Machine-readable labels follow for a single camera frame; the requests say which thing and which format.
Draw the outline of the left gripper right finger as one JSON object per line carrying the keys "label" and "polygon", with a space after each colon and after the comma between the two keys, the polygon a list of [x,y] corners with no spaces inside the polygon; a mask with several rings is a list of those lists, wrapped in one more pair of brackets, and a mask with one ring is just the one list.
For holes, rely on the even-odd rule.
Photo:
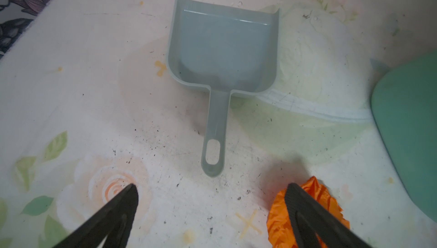
{"label": "left gripper right finger", "polygon": [[299,248],[370,248],[296,183],[288,185],[285,204]]}

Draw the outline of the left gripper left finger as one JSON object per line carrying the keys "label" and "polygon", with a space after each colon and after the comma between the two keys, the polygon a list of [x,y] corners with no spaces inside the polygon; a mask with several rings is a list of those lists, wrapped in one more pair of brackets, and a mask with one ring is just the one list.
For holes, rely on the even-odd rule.
{"label": "left gripper left finger", "polygon": [[133,227],[139,196],[129,184],[83,225],[57,245],[57,248],[125,248]]}

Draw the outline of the grey-blue dustpan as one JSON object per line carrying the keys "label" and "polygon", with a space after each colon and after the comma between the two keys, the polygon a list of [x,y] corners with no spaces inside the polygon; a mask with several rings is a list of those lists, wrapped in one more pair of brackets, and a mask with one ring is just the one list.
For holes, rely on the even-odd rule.
{"label": "grey-blue dustpan", "polygon": [[251,11],[194,0],[175,0],[167,67],[180,84],[209,93],[204,145],[220,145],[218,161],[201,167],[209,177],[225,166],[231,98],[255,97],[277,80],[281,10]]}

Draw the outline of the small orange crumpled paper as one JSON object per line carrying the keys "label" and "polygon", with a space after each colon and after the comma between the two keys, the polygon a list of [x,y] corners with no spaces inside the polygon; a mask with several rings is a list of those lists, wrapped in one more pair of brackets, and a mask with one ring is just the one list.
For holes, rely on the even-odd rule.
{"label": "small orange crumpled paper", "polygon": [[[345,227],[350,228],[350,223],[344,219],[343,210],[338,205],[337,200],[331,196],[325,185],[319,183],[315,176],[300,187]],[[296,248],[298,246],[285,204],[285,194],[286,190],[284,189],[276,195],[267,218],[269,242],[274,248]]]}

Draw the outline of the green trash bin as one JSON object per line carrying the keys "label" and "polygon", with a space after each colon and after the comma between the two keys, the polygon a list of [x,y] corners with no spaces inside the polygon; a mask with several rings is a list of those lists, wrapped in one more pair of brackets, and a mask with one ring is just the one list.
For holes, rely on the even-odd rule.
{"label": "green trash bin", "polygon": [[384,75],[373,89],[373,118],[413,203],[437,219],[437,52]]}

